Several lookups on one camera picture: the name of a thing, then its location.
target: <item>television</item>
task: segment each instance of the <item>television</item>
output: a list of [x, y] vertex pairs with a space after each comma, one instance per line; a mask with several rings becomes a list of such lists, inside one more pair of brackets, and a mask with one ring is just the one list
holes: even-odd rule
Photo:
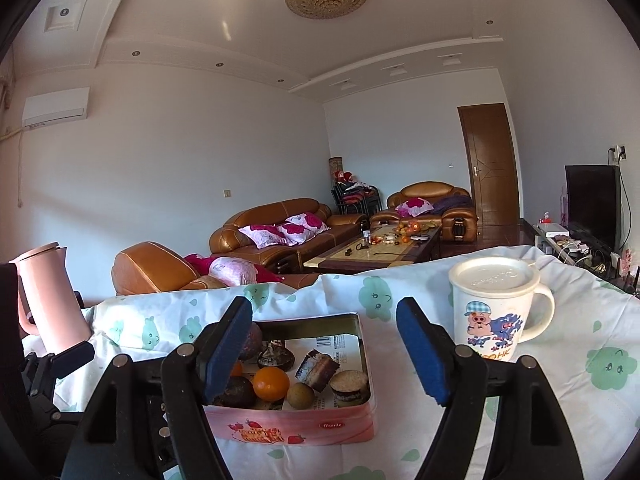
[[622, 203], [617, 166], [566, 166], [569, 231], [607, 253], [620, 248]]

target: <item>wall outlet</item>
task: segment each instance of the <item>wall outlet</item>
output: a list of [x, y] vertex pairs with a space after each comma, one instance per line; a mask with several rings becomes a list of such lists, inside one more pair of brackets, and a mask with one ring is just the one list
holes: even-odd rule
[[615, 161], [626, 160], [626, 150], [624, 145], [618, 144], [614, 150]]

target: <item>pink kettle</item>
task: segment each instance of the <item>pink kettle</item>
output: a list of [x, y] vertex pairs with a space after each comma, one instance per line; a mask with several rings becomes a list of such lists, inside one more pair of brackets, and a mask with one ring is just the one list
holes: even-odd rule
[[[66, 247], [53, 242], [11, 261], [18, 268], [20, 325], [26, 333], [39, 335], [47, 352], [54, 354], [91, 337], [66, 273], [65, 256]], [[26, 306], [35, 324], [27, 319]]]

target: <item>tiled floor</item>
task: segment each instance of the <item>tiled floor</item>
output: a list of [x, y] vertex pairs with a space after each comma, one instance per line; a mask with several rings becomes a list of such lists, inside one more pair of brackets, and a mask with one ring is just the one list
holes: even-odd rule
[[533, 236], [523, 225], [493, 225], [478, 228], [478, 239], [471, 244], [443, 242], [440, 257], [473, 253], [480, 249], [499, 246], [533, 245]]

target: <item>kettle handle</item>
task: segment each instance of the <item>kettle handle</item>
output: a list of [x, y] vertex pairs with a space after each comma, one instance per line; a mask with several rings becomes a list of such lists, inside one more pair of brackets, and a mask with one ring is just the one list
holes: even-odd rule
[[30, 335], [40, 335], [40, 331], [38, 327], [33, 323], [30, 323], [27, 319], [26, 309], [24, 307], [24, 303], [22, 302], [22, 298], [25, 297], [24, 287], [22, 286], [22, 278], [20, 274], [18, 274], [18, 321], [20, 322], [20, 326], [22, 329]]

